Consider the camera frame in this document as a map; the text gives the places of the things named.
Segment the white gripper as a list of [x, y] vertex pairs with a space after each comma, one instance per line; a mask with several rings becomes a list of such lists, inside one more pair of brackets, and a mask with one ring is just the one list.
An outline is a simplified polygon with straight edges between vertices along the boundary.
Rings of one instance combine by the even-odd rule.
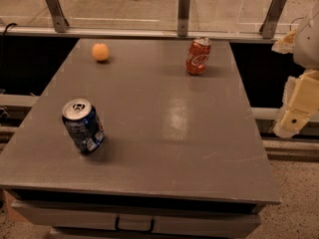
[[289, 31], [271, 50], [279, 54], [293, 53], [294, 62], [307, 69], [298, 78], [288, 78], [282, 107], [275, 119], [274, 133], [290, 138], [319, 111], [319, 2], [299, 24], [297, 32]]

